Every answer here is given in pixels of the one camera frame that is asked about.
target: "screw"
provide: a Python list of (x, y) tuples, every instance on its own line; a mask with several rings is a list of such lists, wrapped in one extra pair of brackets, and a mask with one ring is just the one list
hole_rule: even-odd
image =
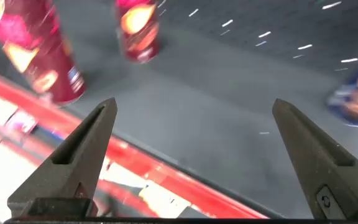
[(326, 208), (329, 208), (329, 206), (331, 206), (331, 202), (329, 201), (329, 198), (327, 196), (322, 196), (321, 197), (321, 200), (323, 201), (323, 205), (326, 207)]

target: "white speck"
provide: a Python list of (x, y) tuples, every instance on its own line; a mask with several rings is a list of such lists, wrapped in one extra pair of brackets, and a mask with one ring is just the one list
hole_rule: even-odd
[(120, 142), (120, 143), (119, 143), (119, 146), (120, 146), (121, 148), (126, 149), (126, 148), (128, 148), (129, 144), (126, 143), (126, 142)]
[(189, 14), (189, 17), (191, 17), (192, 15), (196, 14), (196, 12), (198, 12), (198, 9), (194, 10), (192, 13)]
[(298, 57), (302, 57), (303, 55), (297, 55), (297, 56), (294, 56), (292, 58), (298, 58)]
[(232, 22), (233, 22), (233, 20), (231, 19), (231, 20), (225, 22), (224, 24), (222, 24), (222, 27), (225, 27), (225, 26), (229, 25)]
[(264, 34), (260, 34), (260, 35), (259, 35), (259, 38), (265, 37), (265, 36), (267, 36), (267, 35), (269, 35), (269, 34), (271, 34), (271, 32), (270, 32), (270, 31), (267, 31), (267, 32), (264, 33)]
[(341, 60), (342, 63), (355, 62), (355, 61), (358, 61), (358, 58), (350, 58), (350, 59)]
[(166, 9), (164, 9), (164, 10), (160, 13), (160, 16), (161, 16), (162, 14), (164, 14), (165, 11), (166, 11)]
[(157, 7), (161, 7), (167, 0), (163, 0)]
[(261, 43), (255, 45), (255, 46), (258, 47), (258, 46), (261, 46), (262, 44), (266, 44), (266, 43), (267, 43), (267, 41), (263, 41), (263, 42), (261, 42)]
[(329, 9), (330, 7), (337, 6), (337, 5), (339, 5), (340, 3), (342, 3), (342, 2), (339, 1), (339, 2), (332, 3), (332, 4), (328, 4), (328, 5), (326, 5), (326, 6), (323, 6), (323, 9)]
[(309, 47), (313, 46), (312, 44), (308, 44), (308, 45), (305, 45), (305, 46), (302, 46), (302, 47), (298, 47), (298, 50), (303, 50), (303, 49), (307, 49)]
[(226, 30), (223, 33), (221, 33), (221, 35), (227, 34), (230, 30)]

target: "gray floor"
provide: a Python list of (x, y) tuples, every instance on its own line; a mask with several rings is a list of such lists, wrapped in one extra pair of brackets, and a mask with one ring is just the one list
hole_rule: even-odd
[[(358, 157), (358, 128), (343, 125), (324, 107), (343, 76), (237, 49), (164, 21), (162, 52), (148, 64), (132, 64), (119, 55), (105, 2), (57, 6), (88, 84), (69, 110), (85, 116), (116, 97), (114, 134), (129, 142), (288, 218), (311, 213), (273, 120), (276, 98), (299, 107)], [(0, 73), (17, 79), (1, 52)]]

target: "red chip can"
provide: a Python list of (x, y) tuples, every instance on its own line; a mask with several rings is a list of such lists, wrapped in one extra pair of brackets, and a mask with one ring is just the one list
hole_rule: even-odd
[(119, 38), (127, 58), (148, 62), (158, 54), (156, 0), (115, 0), (119, 16)]
[(0, 43), (41, 97), (65, 104), (84, 93), (50, 0), (0, 0)]

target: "red rail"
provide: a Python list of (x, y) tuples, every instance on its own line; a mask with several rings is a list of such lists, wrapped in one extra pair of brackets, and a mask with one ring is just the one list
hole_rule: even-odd
[[(67, 137), (81, 120), (60, 110), (54, 105), (46, 105), (31, 93), (0, 77), (0, 97), (22, 108), (50, 131), (57, 131)], [(216, 218), (267, 218), (265, 215), (213, 190), (195, 179), (150, 157), (127, 142), (111, 137), (107, 157), (131, 172), (154, 181), (156, 184), (179, 195), (203, 214)]]

